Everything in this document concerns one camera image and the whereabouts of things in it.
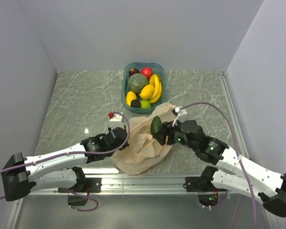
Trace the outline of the aluminium front rail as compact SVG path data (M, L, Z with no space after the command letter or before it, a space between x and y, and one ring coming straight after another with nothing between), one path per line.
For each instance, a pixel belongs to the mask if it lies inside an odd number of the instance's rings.
M78 193L90 195L165 195L186 194L185 178L194 174L87 174L87 185ZM35 180L30 195L66 195L65 188L76 183L75 175L53 172Z

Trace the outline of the red apple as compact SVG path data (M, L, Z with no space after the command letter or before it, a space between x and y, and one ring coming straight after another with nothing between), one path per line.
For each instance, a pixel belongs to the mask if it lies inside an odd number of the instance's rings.
M149 67L146 67L141 70L141 74L143 74L149 80L153 75L153 70Z

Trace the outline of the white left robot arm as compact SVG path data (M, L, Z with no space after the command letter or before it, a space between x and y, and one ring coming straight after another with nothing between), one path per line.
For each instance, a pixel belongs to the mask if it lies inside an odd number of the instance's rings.
M128 146L127 136L125 128L109 128L106 134L86 138L64 150L41 156L12 155L1 174L6 201L15 201L33 191L55 187L83 191L87 179L80 167L125 149Z

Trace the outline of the green lime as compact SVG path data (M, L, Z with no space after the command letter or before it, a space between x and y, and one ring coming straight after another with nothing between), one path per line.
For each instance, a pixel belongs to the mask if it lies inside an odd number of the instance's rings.
M148 100L141 100L140 103L141 103L141 108L143 109L151 108L151 104L149 103Z

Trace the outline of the green netted melon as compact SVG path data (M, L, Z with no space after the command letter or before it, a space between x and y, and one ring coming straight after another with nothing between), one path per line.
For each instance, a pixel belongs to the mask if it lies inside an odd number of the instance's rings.
M128 80L128 87L130 91L134 93L139 93L148 84L147 78L141 74L137 73L132 75Z

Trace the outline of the dark brown small fruit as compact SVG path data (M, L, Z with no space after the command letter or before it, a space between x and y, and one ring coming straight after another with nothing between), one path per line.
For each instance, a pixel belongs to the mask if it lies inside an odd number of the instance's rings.
M141 102L137 99L131 101L131 107L141 108Z

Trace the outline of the yellow banana bunch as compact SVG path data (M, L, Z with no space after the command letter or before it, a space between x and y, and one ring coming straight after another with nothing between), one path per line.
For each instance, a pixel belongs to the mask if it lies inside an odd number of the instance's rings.
M154 92L152 96L149 98L149 103L154 104L156 103L162 94L162 83L158 75L154 74L151 76L150 80L154 81Z

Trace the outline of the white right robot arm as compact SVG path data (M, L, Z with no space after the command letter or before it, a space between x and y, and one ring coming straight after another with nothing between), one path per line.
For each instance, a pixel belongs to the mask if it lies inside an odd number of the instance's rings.
M209 163L198 182L186 179L188 191L225 189L253 197L270 213L286 217L286 173L266 169L237 155L226 143L204 133L196 121L162 122L156 116L150 132L160 145L181 144Z

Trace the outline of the dark brown avocado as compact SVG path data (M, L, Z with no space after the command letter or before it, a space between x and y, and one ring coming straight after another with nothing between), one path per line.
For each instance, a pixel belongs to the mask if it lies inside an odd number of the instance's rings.
M132 75L134 74L137 74L137 73L140 73L140 71L136 68L131 68L129 71L128 71L128 75L129 77L131 77Z

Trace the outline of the translucent orange plastic bag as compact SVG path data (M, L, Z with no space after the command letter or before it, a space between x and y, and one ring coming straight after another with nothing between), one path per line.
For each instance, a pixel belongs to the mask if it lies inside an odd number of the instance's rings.
M149 117L132 117L129 120L129 146L112 155L113 165L126 174L137 175L164 159L172 147L160 145L150 134L150 127L156 116L159 116L163 123L174 120L174 108L170 103L163 103L157 106Z

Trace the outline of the aluminium rail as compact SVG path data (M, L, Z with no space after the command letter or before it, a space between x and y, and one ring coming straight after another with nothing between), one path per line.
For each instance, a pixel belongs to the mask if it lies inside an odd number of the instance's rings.
M245 156L248 159L251 159L249 152L247 150L246 144L245 144L245 139L243 137L243 133L241 131L241 127L236 115L236 111L234 108L234 104L232 101L232 97L230 95L229 89L228 89L228 85L225 79L225 72L218 72L218 76L220 78L221 84L222 84L222 88L225 94L225 98L226 98L226 102L227 102L227 106L228 106L228 110L232 119L232 123L233 123L233 127L235 130L235 134L236 134L236 138L238 141L238 145L240 148L240 152L241 155Z
M186 194L185 178L194 174L87 174L87 185L78 193L90 195L165 195ZM76 183L75 175L53 172L35 180L30 195L66 195L65 188Z

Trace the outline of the dark green avocado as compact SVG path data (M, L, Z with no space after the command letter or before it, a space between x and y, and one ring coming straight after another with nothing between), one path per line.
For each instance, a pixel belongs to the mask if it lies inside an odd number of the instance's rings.
M159 116L155 116L151 122L150 133L154 135L161 131L163 123Z

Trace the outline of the yellow mango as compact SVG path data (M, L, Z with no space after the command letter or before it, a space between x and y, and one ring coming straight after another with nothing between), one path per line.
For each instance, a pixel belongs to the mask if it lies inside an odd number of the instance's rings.
M143 100L148 100L152 97L153 93L154 93L155 87L151 84L146 85L140 92L139 96L143 99Z
M136 93L134 93L133 91L129 91L126 95L126 104L128 106L131 106L132 100L136 100L136 99L137 99Z

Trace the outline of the teal plastic fruit tray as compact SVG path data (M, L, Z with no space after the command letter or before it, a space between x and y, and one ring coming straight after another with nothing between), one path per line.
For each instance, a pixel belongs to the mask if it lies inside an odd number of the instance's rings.
M165 73L157 63L133 62L124 69L121 102L129 111L147 114L165 101Z

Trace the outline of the aluminium right side rail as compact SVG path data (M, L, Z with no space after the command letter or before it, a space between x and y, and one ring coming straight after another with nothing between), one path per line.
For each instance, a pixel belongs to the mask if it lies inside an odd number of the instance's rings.
M247 150L246 144L245 144L245 139L243 137L243 133L241 131L241 127L236 115L236 111L234 108L234 104L232 101L232 97L230 95L229 89L228 89L228 85L225 79L225 72L218 72L218 76L220 78L221 84L222 84L222 88L225 94L225 98L226 98L226 102L227 102L227 106L228 106L228 110L232 119L232 123L233 123L233 127L235 130L235 134L236 134L236 138L238 141L238 145L240 148L240 152L241 155L245 156L248 159L251 159L249 152Z

